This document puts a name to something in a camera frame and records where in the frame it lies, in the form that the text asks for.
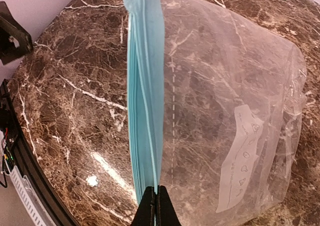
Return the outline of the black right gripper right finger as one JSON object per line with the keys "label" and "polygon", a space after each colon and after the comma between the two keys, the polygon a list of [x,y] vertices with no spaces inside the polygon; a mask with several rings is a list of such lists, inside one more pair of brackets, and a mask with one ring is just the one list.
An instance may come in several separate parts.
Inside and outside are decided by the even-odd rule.
{"label": "black right gripper right finger", "polygon": [[157,188],[156,226],[181,226],[168,191],[163,185]]}

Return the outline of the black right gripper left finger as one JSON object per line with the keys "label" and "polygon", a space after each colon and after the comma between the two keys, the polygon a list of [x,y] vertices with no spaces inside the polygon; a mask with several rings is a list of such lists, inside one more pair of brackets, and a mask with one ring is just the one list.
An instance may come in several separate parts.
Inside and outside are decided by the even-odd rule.
{"label": "black right gripper left finger", "polygon": [[131,226],[154,226],[156,213],[156,193],[154,187],[146,187]]}

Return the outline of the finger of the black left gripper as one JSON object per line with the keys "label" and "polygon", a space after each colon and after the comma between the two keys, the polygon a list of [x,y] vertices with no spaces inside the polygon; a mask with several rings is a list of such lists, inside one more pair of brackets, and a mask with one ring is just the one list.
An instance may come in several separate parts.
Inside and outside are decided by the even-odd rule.
{"label": "finger of the black left gripper", "polygon": [[31,35],[14,19],[5,1],[0,2],[0,61],[9,64],[33,50]]}

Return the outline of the clear zip top bag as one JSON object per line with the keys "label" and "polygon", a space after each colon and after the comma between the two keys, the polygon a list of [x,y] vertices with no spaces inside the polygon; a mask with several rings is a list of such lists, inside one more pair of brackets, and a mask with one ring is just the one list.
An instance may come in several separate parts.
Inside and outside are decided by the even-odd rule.
{"label": "clear zip top bag", "polygon": [[165,186],[182,226],[236,226],[285,198],[304,57],[205,0],[123,0],[134,189]]}

